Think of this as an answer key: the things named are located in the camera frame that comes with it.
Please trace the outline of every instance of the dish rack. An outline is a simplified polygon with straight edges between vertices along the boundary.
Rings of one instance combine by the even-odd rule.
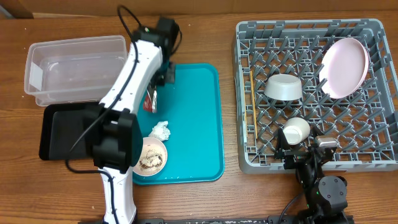
[[[319,79],[322,58],[336,41],[348,37],[366,48],[368,74],[353,94],[332,99],[321,89],[326,82]],[[334,159],[324,170],[398,169],[398,113],[394,109],[398,81],[379,20],[240,22],[233,42],[233,70],[239,166],[244,173],[294,172],[284,170],[284,163],[274,159],[277,130],[293,117],[307,120],[338,141]],[[299,77],[303,98],[279,101],[265,96],[265,80],[278,73]],[[296,150],[306,150],[311,142],[309,137]]]

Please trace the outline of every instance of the white bowl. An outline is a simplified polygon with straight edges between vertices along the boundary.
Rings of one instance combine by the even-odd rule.
[[[148,150],[155,150],[157,152],[159,152],[159,154],[161,154],[161,158],[162,158],[162,165],[160,167],[156,167],[153,169],[143,169],[141,167],[141,161],[143,159],[145,159],[145,157],[147,156],[147,152]],[[162,143],[162,141],[153,138],[153,137],[146,137],[143,139],[143,145],[142,145],[142,152],[141,152],[141,156],[138,160],[137,165],[135,165],[132,168],[132,171],[135,172],[136,174],[143,176],[143,177],[150,177],[153,176],[157,173],[159,173],[164,166],[166,165],[167,162],[167,150],[166,150],[166,146]]]
[[[275,100],[298,100],[303,97],[301,81],[293,75],[278,74],[271,76],[264,89],[264,94]]]

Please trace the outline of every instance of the wooden table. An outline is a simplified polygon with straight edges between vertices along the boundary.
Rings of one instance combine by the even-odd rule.
[[[236,100],[231,65],[235,25],[245,20],[377,18],[398,65],[398,11],[306,12],[175,16],[183,42],[177,63],[208,62],[220,74],[225,173],[199,184],[134,187],[140,218],[241,218],[279,214],[301,191],[295,177],[246,175],[238,167]],[[154,26],[156,17],[140,17]],[[127,19],[131,26],[134,22]],[[0,21],[0,223],[76,223],[104,215],[99,175],[76,175],[62,161],[38,156],[43,108],[24,93],[29,46],[36,42],[127,35],[117,17]],[[73,162],[94,168],[91,161]],[[398,223],[398,172],[345,173],[348,215],[356,223]],[[302,198],[288,213],[305,208]]]

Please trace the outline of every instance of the teal tray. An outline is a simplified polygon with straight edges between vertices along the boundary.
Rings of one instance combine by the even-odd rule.
[[[144,111],[139,126],[144,137],[159,121],[168,121],[171,135],[165,167],[152,177],[133,174],[135,184],[175,184],[214,181],[225,169],[223,123],[218,72],[210,64],[180,64],[175,83],[158,87],[157,113]]]

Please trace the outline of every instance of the plastic storage bin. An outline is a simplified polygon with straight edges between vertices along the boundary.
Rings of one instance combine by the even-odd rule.
[[[121,35],[32,44],[26,60],[25,92],[39,106],[99,100],[127,59]]]
[[[357,91],[333,99],[322,92],[325,80],[318,75],[325,52],[346,37],[359,40],[366,48],[369,70]],[[293,117],[307,120],[338,141],[334,159],[323,166],[324,170],[398,169],[398,112],[394,108],[398,80],[380,21],[244,21],[236,26],[233,45],[238,155],[243,172],[294,172],[284,170],[284,163],[274,159],[276,131]],[[303,98],[277,101],[265,96],[265,80],[278,73],[299,77]],[[252,90],[255,103],[251,101]],[[311,141],[311,137],[305,140],[300,150]]]

